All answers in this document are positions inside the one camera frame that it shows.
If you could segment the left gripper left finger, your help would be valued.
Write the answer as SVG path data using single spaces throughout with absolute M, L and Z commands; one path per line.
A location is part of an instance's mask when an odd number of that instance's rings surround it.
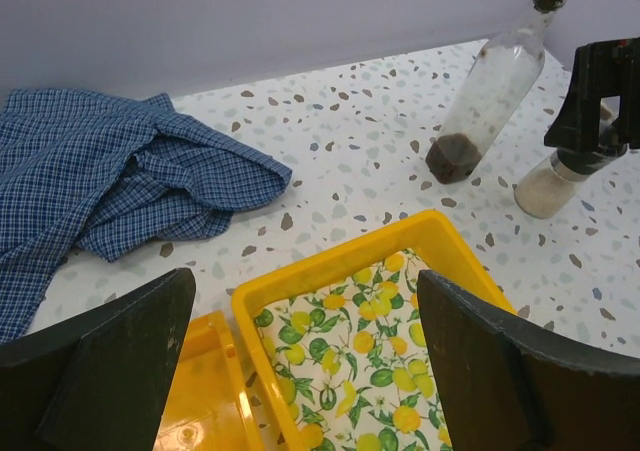
M 2 345 L 2 449 L 152 449 L 195 294 L 177 268 Z

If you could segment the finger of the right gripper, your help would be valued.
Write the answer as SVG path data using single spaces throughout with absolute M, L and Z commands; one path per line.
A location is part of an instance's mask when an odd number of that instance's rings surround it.
M 564 103 L 544 136 L 559 149 L 596 149 L 601 101 L 617 97 L 617 139 L 639 147 L 639 42 L 594 42 L 576 49 Z

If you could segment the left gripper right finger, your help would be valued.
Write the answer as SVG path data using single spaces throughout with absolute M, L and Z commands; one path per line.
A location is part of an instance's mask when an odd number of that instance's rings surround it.
M 638 449 L 637 358 L 548 331 L 433 270 L 417 294 L 454 449 Z

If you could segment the grey cap salt grinder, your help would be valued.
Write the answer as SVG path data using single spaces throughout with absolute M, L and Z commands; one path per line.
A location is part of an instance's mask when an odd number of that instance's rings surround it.
M 611 109 L 600 102 L 598 149 L 576 153 L 554 147 L 516 186 L 520 209 L 538 219 L 555 216 L 591 176 L 624 156 L 628 145 L 614 141 L 614 122 Z

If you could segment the glass oil bottle gold pourer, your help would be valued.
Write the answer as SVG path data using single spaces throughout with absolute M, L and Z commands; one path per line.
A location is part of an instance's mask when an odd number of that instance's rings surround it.
M 426 164 L 442 184 L 467 179 L 545 64 L 544 37 L 567 0 L 530 0 L 510 29 L 480 49 L 432 143 Z

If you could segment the yellow compartment organizer tray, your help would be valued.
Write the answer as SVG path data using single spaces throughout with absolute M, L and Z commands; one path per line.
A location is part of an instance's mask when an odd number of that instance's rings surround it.
M 156 450 L 263 450 L 237 347 L 221 311 L 190 322 Z

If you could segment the yellow flat tray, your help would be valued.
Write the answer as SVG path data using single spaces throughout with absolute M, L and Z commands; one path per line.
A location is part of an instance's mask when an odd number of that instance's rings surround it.
M 235 291 L 234 316 L 261 384 L 267 414 L 288 449 L 309 450 L 285 403 L 254 324 L 255 317 L 274 302 L 334 284 L 404 249 L 413 250 L 425 262 L 423 270 L 436 271 L 481 299 L 502 309 L 509 308 L 509 301 L 463 238 L 436 211 L 424 211 L 385 226 L 249 281 Z

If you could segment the lemon print cloth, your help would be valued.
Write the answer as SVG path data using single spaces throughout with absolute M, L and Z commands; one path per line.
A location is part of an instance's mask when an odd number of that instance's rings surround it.
M 307 449 L 451 449 L 419 319 L 425 267 L 397 251 L 255 317 Z

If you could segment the blue checkered shirt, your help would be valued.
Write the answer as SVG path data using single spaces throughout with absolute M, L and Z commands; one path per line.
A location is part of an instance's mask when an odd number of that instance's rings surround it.
M 1 112 L 2 341 L 27 332 L 71 249 L 113 262 L 154 238 L 212 238 L 291 176 L 165 94 L 12 91 Z

